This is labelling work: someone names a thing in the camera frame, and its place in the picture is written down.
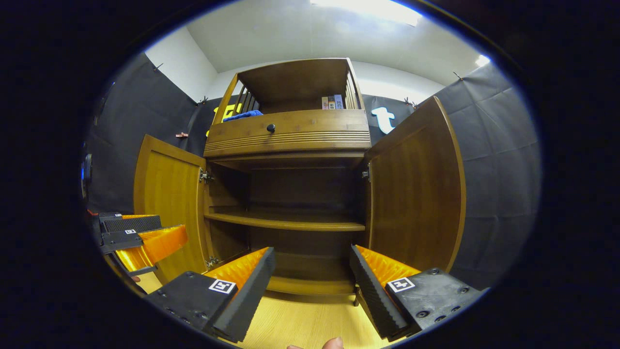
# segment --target door hinge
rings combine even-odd
[[[209,171],[205,171],[202,167],[200,168],[200,176],[198,177],[198,182],[202,183],[202,180],[205,180],[205,183],[213,182],[215,177],[209,173]]]
[[[361,177],[368,178],[368,181],[370,182],[370,163],[366,164],[366,171],[361,172]]]
[[[209,257],[208,260],[205,260],[205,263],[206,263],[206,270],[209,271],[213,269],[213,267],[219,263],[219,258],[217,257],[213,258],[213,256],[211,256]]]

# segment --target finger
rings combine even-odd
[[[344,349],[345,345],[342,341],[342,337],[332,338],[325,343],[323,349]]]

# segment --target open cabinet door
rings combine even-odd
[[[208,258],[203,219],[205,159],[149,135],[144,136],[133,184],[134,214],[157,214],[163,227],[185,224],[188,242],[156,264],[166,284],[185,271],[206,272]]]
[[[418,270],[450,271],[465,220],[465,175],[435,96],[366,153],[368,247]]]

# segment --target blue cloth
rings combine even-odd
[[[245,113],[238,114],[238,115],[235,115],[235,116],[227,117],[222,122],[226,122],[226,121],[230,121],[230,120],[243,119],[244,117],[257,116],[257,115],[263,115],[263,113],[261,113],[259,111],[249,111],[249,112],[245,112]]]

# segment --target ceiling light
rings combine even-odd
[[[391,0],[310,0],[311,4],[341,7],[415,27],[422,16],[418,12]]]
[[[478,60],[476,61],[476,64],[478,66],[483,66],[483,65],[487,64],[490,61],[491,60],[489,60],[486,56],[480,55],[480,57],[478,57]]]

